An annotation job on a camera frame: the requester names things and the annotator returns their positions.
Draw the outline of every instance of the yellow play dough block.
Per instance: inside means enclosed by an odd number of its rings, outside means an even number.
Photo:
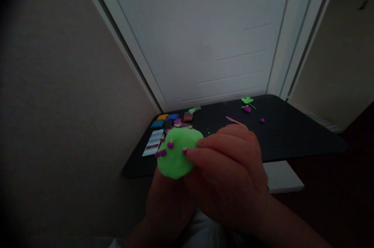
[[[163,115],[159,115],[159,117],[157,118],[157,120],[166,120],[166,118],[168,117],[169,114],[163,114]]]

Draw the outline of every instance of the black table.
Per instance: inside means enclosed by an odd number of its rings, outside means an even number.
[[[327,128],[295,109],[282,99],[274,95],[253,97],[251,113],[241,109],[244,105],[241,99],[210,104],[201,107],[193,114],[193,121],[189,122],[194,129],[199,130],[204,137],[214,134],[220,128],[232,124],[226,117],[230,117],[248,126],[260,142],[262,161],[273,162],[291,158],[321,155],[326,153],[342,153],[348,148],[339,136]],[[187,110],[169,112],[183,117]],[[122,169],[127,178],[152,176],[156,165],[156,158],[151,155],[142,157],[143,151],[152,131],[150,128],[156,115],[144,132],[142,138],[133,150],[130,158]]]

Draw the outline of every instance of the play dough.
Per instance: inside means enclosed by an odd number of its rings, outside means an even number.
[[[204,136],[196,129],[170,129],[155,154],[159,171],[173,179],[187,175],[194,168],[194,164],[186,157],[187,150],[196,148],[198,140],[202,138]]]

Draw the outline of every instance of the door panel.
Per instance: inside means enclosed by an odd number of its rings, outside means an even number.
[[[118,0],[170,110],[264,94],[286,0]]]

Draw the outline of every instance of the fingernail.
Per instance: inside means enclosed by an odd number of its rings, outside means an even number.
[[[204,146],[204,144],[205,144],[205,140],[204,139],[200,139],[198,141],[198,147],[202,148]]]

